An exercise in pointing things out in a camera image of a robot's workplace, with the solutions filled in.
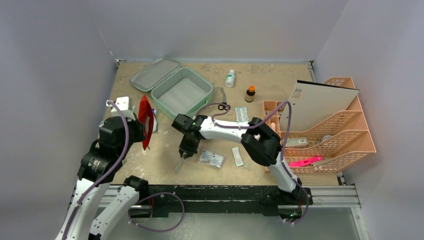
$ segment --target mint green case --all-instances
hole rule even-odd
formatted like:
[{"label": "mint green case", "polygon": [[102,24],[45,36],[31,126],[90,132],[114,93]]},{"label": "mint green case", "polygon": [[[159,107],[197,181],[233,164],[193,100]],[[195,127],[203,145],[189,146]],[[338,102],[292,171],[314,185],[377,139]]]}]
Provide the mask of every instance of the mint green case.
[{"label": "mint green case", "polygon": [[189,67],[169,58],[159,58],[130,79],[137,89],[148,92],[169,119],[178,114],[193,117],[214,97],[214,87]]}]

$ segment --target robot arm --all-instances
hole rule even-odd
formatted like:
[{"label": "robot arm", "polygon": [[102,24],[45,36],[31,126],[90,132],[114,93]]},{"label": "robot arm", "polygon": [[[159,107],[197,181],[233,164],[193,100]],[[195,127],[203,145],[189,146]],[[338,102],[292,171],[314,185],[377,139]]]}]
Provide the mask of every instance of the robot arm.
[{"label": "robot arm", "polygon": [[[115,104],[119,110],[121,110],[128,125],[128,147],[127,151],[123,153],[123,158],[125,158],[133,143],[141,142],[145,139],[144,126],[135,117],[129,97],[119,97],[116,99]],[[118,112],[115,108],[112,108],[111,113],[113,116],[106,119],[104,123],[99,126],[99,138],[91,144],[90,150],[81,159],[81,165],[77,174],[78,180],[76,182],[75,196],[72,199],[65,222],[56,240],[96,239],[93,238],[95,235],[91,234],[91,230],[93,230],[93,228],[90,228],[92,221],[96,216],[103,195],[109,188],[110,182],[113,180],[115,173],[123,165],[121,161],[107,177],[92,188],[92,185],[100,180],[100,178],[112,168],[123,152],[126,135],[124,123],[122,118],[118,116]],[[92,189],[80,201],[82,194],[90,188]],[[126,199],[118,199],[119,206],[115,206],[118,208],[118,211],[108,210],[107,213],[110,213],[112,216],[121,214],[122,209],[128,210],[125,206],[129,204],[129,202],[134,204],[134,199],[134,196]],[[106,217],[106,213],[102,218],[105,220],[111,219]],[[103,227],[102,229],[96,226],[94,229],[96,231],[94,231],[94,233],[97,235],[100,233],[99,231],[104,231],[104,233],[108,234],[110,232],[108,229],[113,228],[114,224],[116,223],[111,222],[110,227]]]},{"label": "robot arm", "polygon": [[200,140],[222,139],[240,143],[253,161],[269,168],[269,171],[277,180],[280,190],[298,196],[300,189],[292,178],[298,183],[302,183],[290,170],[286,160],[280,161],[280,154],[282,154],[281,139],[269,126],[262,124],[253,129],[241,128],[260,123],[262,120],[257,117],[252,118],[250,122],[215,121],[224,126],[237,126],[239,128],[216,126],[212,122],[212,118],[205,115],[198,115],[195,119],[192,119],[179,114],[173,121],[172,127],[184,134],[179,145],[180,155],[185,155],[187,158],[197,154]]},{"label": "robot arm", "polygon": [[148,181],[136,176],[128,177],[112,202],[92,221],[88,239],[106,240],[128,209],[149,195]]}]

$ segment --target white wall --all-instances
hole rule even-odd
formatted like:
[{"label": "white wall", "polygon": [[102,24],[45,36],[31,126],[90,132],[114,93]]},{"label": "white wall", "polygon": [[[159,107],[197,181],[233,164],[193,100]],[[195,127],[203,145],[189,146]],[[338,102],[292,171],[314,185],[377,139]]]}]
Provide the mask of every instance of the white wall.
[{"label": "white wall", "polygon": [[58,234],[115,69],[83,0],[0,3],[1,239]]},{"label": "white wall", "polygon": [[345,172],[372,240],[423,239],[424,2],[350,0],[315,62],[352,76],[377,154]]},{"label": "white wall", "polygon": [[90,0],[114,56],[309,61],[348,0]]}]

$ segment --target brown medicine bottle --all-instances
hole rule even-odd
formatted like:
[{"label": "brown medicine bottle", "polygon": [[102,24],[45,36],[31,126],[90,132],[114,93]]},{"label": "brown medicine bottle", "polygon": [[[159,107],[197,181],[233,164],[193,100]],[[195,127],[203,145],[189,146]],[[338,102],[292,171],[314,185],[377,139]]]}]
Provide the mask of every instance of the brown medicine bottle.
[{"label": "brown medicine bottle", "polygon": [[246,96],[244,97],[244,100],[246,102],[251,103],[253,102],[253,99],[255,98],[255,86],[251,85],[249,89],[246,91]]}]

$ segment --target scissors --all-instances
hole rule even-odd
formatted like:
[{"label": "scissors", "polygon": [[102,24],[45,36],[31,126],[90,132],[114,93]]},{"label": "scissors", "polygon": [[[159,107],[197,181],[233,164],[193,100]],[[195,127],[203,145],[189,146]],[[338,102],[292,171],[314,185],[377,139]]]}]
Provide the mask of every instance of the scissors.
[{"label": "scissors", "polygon": [[228,111],[230,109],[230,105],[227,104],[227,95],[224,92],[224,88],[220,87],[220,89],[221,89],[221,93],[222,93],[222,103],[227,105],[227,106],[220,104],[220,105],[218,105],[218,110]]}]

